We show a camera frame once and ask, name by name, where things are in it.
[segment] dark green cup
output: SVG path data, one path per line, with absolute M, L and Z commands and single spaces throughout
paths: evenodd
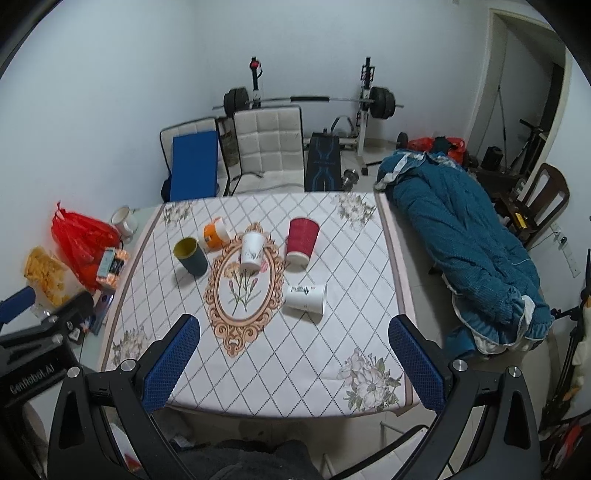
M 179 241 L 174 246 L 173 253 L 191 275 L 195 277 L 205 275 L 207 258 L 193 237 L 183 238 Z

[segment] silver bolt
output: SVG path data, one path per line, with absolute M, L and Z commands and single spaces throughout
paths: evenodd
M 68 370 L 68 377 L 76 378 L 78 375 L 80 375 L 80 367 L 71 367 Z
M 128 358 L 121 363 L 121 370 L 124 372 L 131 372 L 135 368 L 135 360 Z
M 452 367 L 455 368 L 459 372 L 465 372 L 468 370 L 468 364 L 464 360 L 454 360 L 452 363 Z
M 519 367 L 509 367 L 507 371 L 512 377 L 519 378 L 521 376 L 521 370 L 519 370 Z

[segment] blue folder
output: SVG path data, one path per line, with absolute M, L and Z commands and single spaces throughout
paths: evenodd
M 170 201 L 216 196 L 217 132 L 198 132 L 173 139 Z

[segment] black weight plate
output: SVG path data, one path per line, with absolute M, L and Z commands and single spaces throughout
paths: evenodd
M 386 97 L 386 106 L 384 107 L 384 116 L 382 118 L 387 119 L 393 116 L 394 112 L 396 111 L 396 99 L 390 90 L 385 88 L 384 91 L 384 95 Z
M 223 110 L 226 112 L 228 118 L 234 116 L 236 111 L 236 105 L 234 104 L 234 98 L 236 96 L 236 89 L 231 89 L 226 95 L 223 96 Z
M 236 89 L 236 93 L 234 94 L 234 106 L 236 107 L 236 111 L 238 110 L 248 110 L 250 98 L 248 98 L 248 90 L 246 87 L 240 87 Z
M 386 96 L 384 89 L 380 87 L 373 87 L 369 91 L 369 99 L 373 100 L 373 103 L 369 105 L 369 113 L 374 118 L 383 118 L 384 109 L 386 108 Z
M 407 148 L 408 147 L 408 135 L 404 132 L 400 132 L 398 134 L 398 139 L 396 140 L 396 148 Z

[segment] doorway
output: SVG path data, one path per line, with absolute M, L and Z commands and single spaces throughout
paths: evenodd
M 485 189 L 508 192 L 535 173 L 560 125 L 566 48 L 549 26 L 491 10 L 488 53 L 467 147 L 479 180 L 493 180 Z

